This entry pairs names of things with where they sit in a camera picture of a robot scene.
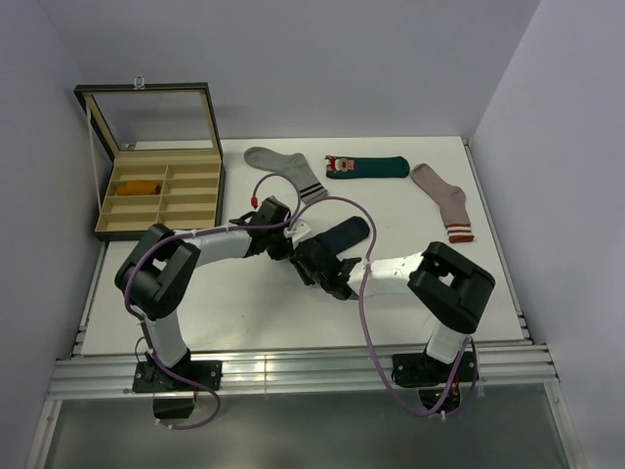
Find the navy santa sock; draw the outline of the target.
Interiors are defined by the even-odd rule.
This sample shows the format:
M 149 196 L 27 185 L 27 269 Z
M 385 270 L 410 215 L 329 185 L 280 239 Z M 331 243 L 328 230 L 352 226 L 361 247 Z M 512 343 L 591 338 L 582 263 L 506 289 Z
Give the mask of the navy santa sock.
M 361 217 L 352 216 L 319 234 L 317 238 L 334 254 L 339 254 L 366 240 L 369 235 L 370 228 L 367 222 Z

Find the mustard yellow sock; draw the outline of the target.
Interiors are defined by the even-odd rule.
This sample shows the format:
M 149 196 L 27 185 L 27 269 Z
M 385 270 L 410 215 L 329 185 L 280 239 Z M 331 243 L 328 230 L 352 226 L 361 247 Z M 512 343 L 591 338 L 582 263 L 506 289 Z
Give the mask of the mustard yellow sock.
M 115 191 L 117 196 L 146 196 L 160 193 L 160 186 L 153 181 L 127 181 Z

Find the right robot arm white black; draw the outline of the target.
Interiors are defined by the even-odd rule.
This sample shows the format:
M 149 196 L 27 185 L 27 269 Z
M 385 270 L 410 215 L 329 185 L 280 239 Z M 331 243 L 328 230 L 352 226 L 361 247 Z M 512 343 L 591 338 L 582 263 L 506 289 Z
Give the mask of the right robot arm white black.
M 436 381 L 455 370 L 456 357 L 477 331 L 496 285 L 492 274 L 439 241 L 409 256 L 370 261 L 341 260 L 313 238 L 295 248 L 290 262 L 306 285 L 318 285 L 337 300 L 356 301 L 361 315 L 367 297 L 416 296 L 437 320 L 422 359 L 425 374 Z

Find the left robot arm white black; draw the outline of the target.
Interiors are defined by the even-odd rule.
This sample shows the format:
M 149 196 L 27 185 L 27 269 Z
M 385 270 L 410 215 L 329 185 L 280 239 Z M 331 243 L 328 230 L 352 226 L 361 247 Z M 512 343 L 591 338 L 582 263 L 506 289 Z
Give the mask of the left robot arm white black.
M 179 390 L 190 378 L 188 346 L 177 310 L 194 271 L 229 259 L 266 252 L 285 240 L 290 209 L 275 197 L 240 219 L 206 230 L 175 232 L 151 226 L 115 275 L 127 312 L 139 320 L 148 350 L 158 365 L 155 379 Z

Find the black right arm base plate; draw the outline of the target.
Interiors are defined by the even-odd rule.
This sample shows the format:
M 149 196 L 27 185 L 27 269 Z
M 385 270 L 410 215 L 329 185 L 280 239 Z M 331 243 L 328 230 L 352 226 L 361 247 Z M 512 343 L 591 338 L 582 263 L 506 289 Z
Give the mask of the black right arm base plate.
M 453 363 L 445 364 L 430 358 L 425 353 L 392 355 L 392 380 L 402 388 L 425 388 L 444 386 Z M 454 381 L 471 383 L 476 370 L 473 354 L 464 352 L 454 376 Z

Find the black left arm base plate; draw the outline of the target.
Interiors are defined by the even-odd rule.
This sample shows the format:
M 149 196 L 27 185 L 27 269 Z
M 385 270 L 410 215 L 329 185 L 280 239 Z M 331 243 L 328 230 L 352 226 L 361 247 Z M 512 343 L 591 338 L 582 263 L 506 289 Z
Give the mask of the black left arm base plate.
M 177 364 L 172 372 L 184 379 L 199 383 L 213 391 L 220 389 L 222 377 L 221 361 L 186 361 Z M 163 371 L 154 361 L 140 362 L 136 366 L 132 391 L 136 394 L 189 392 L 196 391 L 196 386 L 173 378 Z

